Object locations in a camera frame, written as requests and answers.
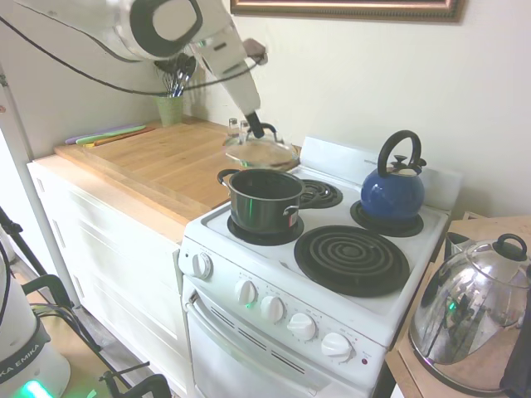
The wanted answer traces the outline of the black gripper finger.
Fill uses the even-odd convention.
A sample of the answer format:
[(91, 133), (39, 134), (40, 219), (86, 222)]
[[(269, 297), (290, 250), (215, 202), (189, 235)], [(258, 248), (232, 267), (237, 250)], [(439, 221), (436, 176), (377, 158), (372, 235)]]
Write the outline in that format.
[(262, 138), (265, 135), (261, 121), (256, 112), (246, 114), (245, 119), (249, 125), (248, 132), (252, 133), (255, 138)]

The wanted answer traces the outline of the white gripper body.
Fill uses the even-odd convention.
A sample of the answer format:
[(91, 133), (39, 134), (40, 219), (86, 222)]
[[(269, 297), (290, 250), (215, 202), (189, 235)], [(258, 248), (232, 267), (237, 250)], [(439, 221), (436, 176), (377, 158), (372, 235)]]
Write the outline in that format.
[(219, 25), (204, 22), (192, 40), (192, 51), (211, 75), (222, 82), (244, 115), (260, 108), (261, 99), (246, 63), (246, 50), (232, 22), (221, 20)]

